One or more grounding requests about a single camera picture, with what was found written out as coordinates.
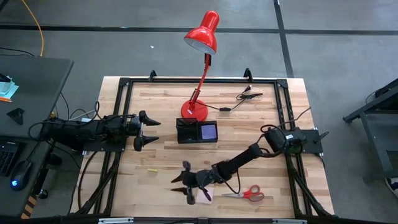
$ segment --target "pink sticky note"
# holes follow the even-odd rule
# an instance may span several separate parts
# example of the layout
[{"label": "pink sticky note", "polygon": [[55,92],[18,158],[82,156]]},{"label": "pink sticky note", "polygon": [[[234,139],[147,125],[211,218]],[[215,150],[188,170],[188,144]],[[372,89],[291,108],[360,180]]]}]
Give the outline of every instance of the pink sticky note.
[{"label": "pink sticky note", "polygon": [[[214,188],[213,187],[207,187],[206,189],[207,189],[207,193],[210,195],[211,201],[213,201]],[[196,199],[196,201],[198,203],[204,203],[204,204],[207,204],[207,205],[211,205],[211,201],[209,201],[206,198],[205,194],[200,189],[198,189],[198,191],[197,191],[197,199]]]}]

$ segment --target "gray desk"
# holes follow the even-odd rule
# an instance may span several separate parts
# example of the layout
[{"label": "gray desk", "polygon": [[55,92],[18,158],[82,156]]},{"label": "gray desk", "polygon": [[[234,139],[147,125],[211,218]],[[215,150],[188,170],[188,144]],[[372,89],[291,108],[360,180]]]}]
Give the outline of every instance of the gray desk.
[{"label": "gray desk", "polygon": [[[49,117],[72,65],[73,62],[66,59],[0,56],[0,72],[12,77],[16,85],[19,85],[12,97],[13,103],[0,102],[0,139],[13,139],[27,144],[18,161],[25,160],[36,144],[27,138],[28,127]],[[22,126],[6,115],[17,107],[25,110]],[[32,131],[33,136],[37,134],[39,127]],[[49,145],[42,142],[33,153],[30,160],[34,165],[24,190],[11,190],[10,177],[0,177],[0,216],[21,215],[32,189],[38,184],[39,174],[46,170],[49,150]]]},{"label": "gray desk", "polygon": [[[13,103],[0,101],[0,136],[28,138],[27,129],[50,116],[72,65],[67,59],[0,56],[0,72],[19,86]],[[23,125],[6,115],[16,108],[25,110]],[[33,137],[40,127],[32,129]]]},{"label": "gray desk", "polygon": [[[16,139],[19,142],[26,143],[26,146],[18,161],[23,161],[33,150],[36,142],[27,139]],[[10,188],[10,177],[0,177],[0,216],[20,217],[24,211],[25,205],[29,195],[36,183],[36,179],[44,166],[45,158],[49,153],[49,145],[46,142],[41,142],[36,151],[31,156],[30,160],[34,163],[30,170],[29,183],[27,186],[18,192]]]}]

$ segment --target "red desk lamp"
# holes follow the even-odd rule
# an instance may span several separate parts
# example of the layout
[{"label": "red desk lamp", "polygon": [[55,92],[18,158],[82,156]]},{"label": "red desk lamp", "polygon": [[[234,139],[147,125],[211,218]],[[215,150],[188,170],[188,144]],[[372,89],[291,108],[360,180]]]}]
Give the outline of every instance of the red desk lamp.
[{"label": "red desk lamp", "polygon": [[193,91],[191,98],[181,107],[181,116],[183,118],[196,118],[198,121],[204,121],[207,117],[207,106],[202,100],[198,100],[200,87],[205,81],[207,70],[211,65],[211,55],[217,51],[217,40],[214,35],[220,17],[216,11],[207,11],[199,27],[191,30],[184,40],[194,49],[205,53],[205,69],[201,76],[198,88]]}]

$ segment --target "black cable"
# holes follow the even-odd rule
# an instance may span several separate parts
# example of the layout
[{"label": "black cable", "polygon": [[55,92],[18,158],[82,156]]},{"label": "black cable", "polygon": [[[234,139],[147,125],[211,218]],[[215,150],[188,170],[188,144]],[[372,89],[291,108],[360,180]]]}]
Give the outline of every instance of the black cable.
[{"label": "black cable", "polygon": [[285,121],[282,124],[278,125],[278,127],[281,127],[282,125],[287,124],[287,123],[291,123],[293,121],[297,121],[301,117],[301,115],[303,115],[305,112],[307,112],[310,109],[311,109],[311,106],[309,108],[307,108],[305,111],[301,112],[300,115],[296,119],[292,119],[290,121]]},{"label": "black cable", "polygon": [[69,105],[68,105],[67,100],[66,100],[65,97],[63,96],[62,92],[61,92],[61,96],[62,96],[63,100],[65,101],[65,104],[67,105],[67,110],[68,110],[67,120],[69,120]]},{"label": "black cable", "polygon": [[3,50],[11,50],[11,51],[16,51],[16,52],[23,52],[23,53],[27,53],[27,54],[29,54],[30,56],[35,56],[34,54],[32,54],[32,53],[30,53],[30,52],[27,52],[27,51],[25,51],[25,50],[17,50],[17,49],[9,49],[9,48],[6,48],[6,47],[0,47],[0,49],[3,49]]},{"label": "black cable", "polygon": [[217,108],[217,107],[210,106],[210,105],[206,105],[206,104],[204,104],[204,103],[199,103],[199,102],[197,102],[197,101],[196,101],[196,103],[198,103],[198,104],[200,104],[200,105],[203,105],[203,106],[207,106],[207,107],[210,107],[210,108],[216,109],[216,110],[220,110],[220,109],[219,109],[219,108]]},{"label": "black cable", "polygon": [[19,54],[19,55],[0,54],[0,56],[30,56],[30,55],[27,55],[27,54]]},{"label": "black cable", "polygon": [[55,104],[55,111],[57,112],[57,117],[60,117],[60,115],[58,114],[57,104]]},{"label": "black cable", "polygon": [[82,111],[84,112],[84,114],[86,114],[87,118],[90,118],[87,114],[87,112],[81,108],[76,109],[74,112],[72,112],[72,114],[69,116],[69,119],[71,119],[73,117],[73,115],[77,112],[77,111]]},{"label": "black cable", "polygon": [[90,158],[88,158],[87,163],[86,163],[86,165],[85,165],[83,171],[81,172],[81,176],[80,176],[80,180],[79,180],[79,186],[78,186],[78,189],[77,189],[77,204],[78,204],[79,209],[81,209],[81,196],[80,196],[81,183],[83,182],[83,177],[84,177],[84,175],[85,175],[85,173],[86,173],[88,164],[89,164],[89,163],[91,162],[91,160],[94,158],[95,154],[97,154],[97,151],[95,151],[95,152],[90,156]]},{"label": "black cable", "polygon": [[100,110],[100,103],[98,101],[96,101],[95,104],[94,104],[95,114],[94,114],[93,118],[89,122],[85,122],[85,123],[79,124],[79,125],[74,125],[74,124],[69,124],[69,125],[73,125],[73,126],[76,126],[76,127],[82,127],[82,126],[86,126],[88,124],[91,124],[96,117],[98,117],[99,119],[102,119],[102,117],[98,114],[99,110]]},{"label": "black cable", "polygon": [[36,125],[38,125],[38,124],[53,124],[53,122],[49,122],[49,121],[37,122],[37,123],[32,124],[32,125],[27,129],[27,135],[28,135],[28,137],[29,137],[31,140],[34,140],[34,141],[37,141],[37,142],[40,141],[40,136],[38,136],[38,138],[33,138],[33,136],[30,134],[30,130],[31,130],[34,126],[36,126]]},{"label": "black cable", "polygon": [[241,178],[239,176],[239,170],[236,170],[236,175],[238,176],[238,191],[236,192],[227,181],[224,180],[224,178],[222,178],[220,175],[218,175],[215,172],[212,172],[212,174],[215,174],[216,176],[218,176],[225,184],[226,186],[234,193],[234,194],[239,194],[241,192]]},{"label": "black cable", "polygon": [[63,151],[64,153],[68,154],[68,155],[73,159],[73,161],[75,162],[76,166],[80,169],[79,164],[77,163],[76,159],[73,157],[72,154],[70,154],[68,151],[66,151],[66,150],[64,150],[64,149],[59,148],[59,147],[56,146],[56,145],[54,145],[54,148],[56,148],[56,149],[58,149],[58,150],[61,150],[61,151]]},{"label": "black cable", "polygon": [[314,153],[314,155],[322,161],[323,168],[325,168],[325,161],[323,160],[322,156],[320,156],[318,153]]},{"label": "black cable", "polygon": [[217,107],[214,107],[214,106],[206,105],[206,104],[204,104],[204,103],[199,103],[199,102],[197,102],[197,101],[196,101],[196,103],[198,103],[198,104],[200,104],[200,105],[203,105],[203,106],[207,106],[207,107],[209,107],[209,108],[213,108],[213,109],[219,110],[219,111],[231,111],[231,110],[237,108],[239,105],[241,105],[245,100],[247,100],[247,99],[253,99],[253,98],[256,97],[256,96],[261,96],[261,95],[262,95],[262,93],[254,93],[254,94],[250,94],[250,95],[245,95],[245,94],[243,94],[243,93],[249,91],[250,89],[251,89],[251,86],[248,86],[248,87],[246,87],[246,89],[245,89],[241,94],[239,94],[238,96],[236,96],[236,99],[237,99],[237,100],[241,100],[241,101],[240,101],[237,105],[235,105],[234,107],[232,107],[232,108],[228,108],[228,107],[217,108]]},{"label": "black cable", "polygon": [[123,117],[127,117],[127,118],[135,118],[136,116],[132,115],[132,114],[122,114],[122,115],[116,115],[113,118],[107,120],[107,122],[112,121],[115,118],[123,118]]},{"label": "black cable", "polygon": [[29,155],[26,157],[26,160],[30,159],[31,155],[33,155],[33,152],[37,149],[39,146],[39,142],[36,143],[35,147],[33,147],[32,151],[29,153]]},{"label": "black cable", "polygon": [[[264,133],[264,134],[260,135],[260,137],[259,137],[259,139],[257,140],[256,144],[260,141],[260,139],[261,139],[262,137],[264,137],[265,132],[269,131],[269,130],[263,130],[263,128],[266,128],[266,127],[273,127],[273,128],[276,128],[276,129],[278,129],[278,131],[280,131],[280,133],[281,133],[283,136],[285,136],[285,133],[283,132],[283,130],[281,130],[280,127],[275,126],[275,125],[273,125],[273,124],[266,124],[266,125],[261,126],[260,131],[261,131],[262,133]],[[286,138],[284,138],[284,145],[282,146],[282,149],[285,149],[286,146],[287,146],[287,140],[286,140]],[[261,157],[273,158],[273,157],[279,156],[279,155],[282,154],[283,152],[285,152],[285,151],[284,151],[284,150],[279,150],[279,151],[274,152],[274,153],[263,153],[263,154],[261,155]]]}]

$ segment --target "lamp base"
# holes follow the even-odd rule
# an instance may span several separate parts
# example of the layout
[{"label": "lamp base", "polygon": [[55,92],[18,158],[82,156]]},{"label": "lamp base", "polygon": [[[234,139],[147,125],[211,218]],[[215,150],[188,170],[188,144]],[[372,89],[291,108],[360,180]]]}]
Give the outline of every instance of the lamp base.
[{"label": "lamp base", "polygon": [[[197,100],[197,102],[204,104],[202,100]],[[181,116],[183,118],[196,118],[198,121],[204,121],[207,117],[207,106],[199,103],[195,103],[195,107],[192,108],[190,111],[191,113],[189,113],[188,109],[191,105],[191,101],[186,101],[181,107]]]}]

